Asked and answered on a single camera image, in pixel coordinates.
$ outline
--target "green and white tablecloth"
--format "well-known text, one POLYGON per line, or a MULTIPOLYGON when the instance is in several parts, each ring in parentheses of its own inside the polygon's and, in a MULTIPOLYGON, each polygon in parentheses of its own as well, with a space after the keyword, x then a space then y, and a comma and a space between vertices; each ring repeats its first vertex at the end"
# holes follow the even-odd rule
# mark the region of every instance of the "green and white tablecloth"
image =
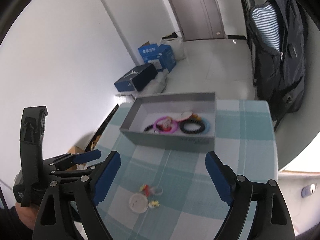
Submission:
MULTIPOLYGON (((205 168, 206 153, 136 146, 120 131, 132 104, 125 103, 103 132, 96 149, 103 161, 111 150, 121 155, 121 167, 105 200, 97 206, 115 240, 212 240, 229 207, 222 202, 205 168), (136 214, 129 198, 142 184, 161 186, 160 207, 136 214)), ((268 104, 264 101, 218 100, 215 153, 236 174, 251 181, 277 180, 277 151, 268 104)), ((251 205, 241 239, 250 230, 251 205)))

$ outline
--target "black beaded bracelet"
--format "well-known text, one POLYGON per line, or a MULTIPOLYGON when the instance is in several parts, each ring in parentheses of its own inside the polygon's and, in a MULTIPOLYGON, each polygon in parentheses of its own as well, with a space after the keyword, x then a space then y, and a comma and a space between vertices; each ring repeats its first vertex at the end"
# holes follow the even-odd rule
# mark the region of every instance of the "black beaded bracelet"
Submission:
POLYGON ((187 134, 197 134, 197 133, 202 133, 205 130, 205 125, 204 125, 204 123, 202 121, 196 120, 194 118, 189 118, 189 119, 187 119, 185 121, 180 122, 180 130, 181 130, 181 132, 187 133, 187 134), (188 123, 197 124, 197 125, 200 126, 200 128, 197 129, 197 130, 186 130, 184 128, 184 126, 186 124, 188 124, 188 123))
MULTIPOLYGON (((147 131, 149 131, 149 130, 152 129, 152 128, 153 128, 153 124, 147 126, 143 131, 144 131, 144 132, 147 132, 147 131)), ((162 126, 161 126, 161 125, 157 125, 157 128, 158 128, 160 131, 162 131, 162 126)))

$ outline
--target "purple bracelet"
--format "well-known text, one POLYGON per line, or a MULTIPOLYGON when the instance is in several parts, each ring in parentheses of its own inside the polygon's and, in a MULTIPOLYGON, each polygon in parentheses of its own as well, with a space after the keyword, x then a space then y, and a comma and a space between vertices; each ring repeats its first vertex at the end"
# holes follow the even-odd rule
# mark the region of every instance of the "purple bracelet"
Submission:
POLYGON ((171 130, 170 130, 170 131, 161 131, 161 130, 159 130, 159 129, 157 128, 157 124, 158 124, 160 121, 165 120, 165 119, 167 119, 167 118, 170 118, 170 117, 168 117, 168 116, 163 116, 163 117, 159 118, 157 121, 155 121, 155 123, 153 124, 153 129, 154 129, 154 130, 157 130, 159 133, 174 133, 174 132, 178 129, 178 123, 177 123, 175 120, 173 120, 172 118, 170 118, 170 119, 171 119, 171 124, 173 124, 173 127, 171 127, 171 130))

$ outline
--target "metal screw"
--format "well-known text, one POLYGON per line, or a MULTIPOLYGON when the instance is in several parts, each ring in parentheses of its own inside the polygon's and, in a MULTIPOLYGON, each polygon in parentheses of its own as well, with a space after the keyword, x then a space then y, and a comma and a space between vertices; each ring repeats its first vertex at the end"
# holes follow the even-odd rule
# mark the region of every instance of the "metal screw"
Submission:
POLYGON ((53 180, 50 182, 50 187, 54 187, 58 184, 58 182, 56 180, 53 180))
POLYGON ((272 187, 275 187, 277 185, 277 183, 273 179, 271 179, 271 180, 269 180, 269 185, 272 187))
POLYGON ((242 175, 238 175, 237 180, 243 182, 243 181, 245 181, 245 177, 242 175))
POLYGON ((82 177, 80 178, 80 180, 81 180, 82 182, 86 182, 86 181, 89 180, 89 176, 88 176, 88 175, 84 175, 84 176, 82 176, 82 177))

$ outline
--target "person's arm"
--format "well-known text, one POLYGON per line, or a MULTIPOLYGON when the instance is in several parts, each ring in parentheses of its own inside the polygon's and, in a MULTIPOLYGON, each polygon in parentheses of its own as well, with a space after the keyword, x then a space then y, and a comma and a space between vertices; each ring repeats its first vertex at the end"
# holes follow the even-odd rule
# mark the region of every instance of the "person's arm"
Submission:
POLYGON ((9 210, 0 209, 0 235, 7 240, 31 240, 38 207, 22 208, 18 203, 9 210))

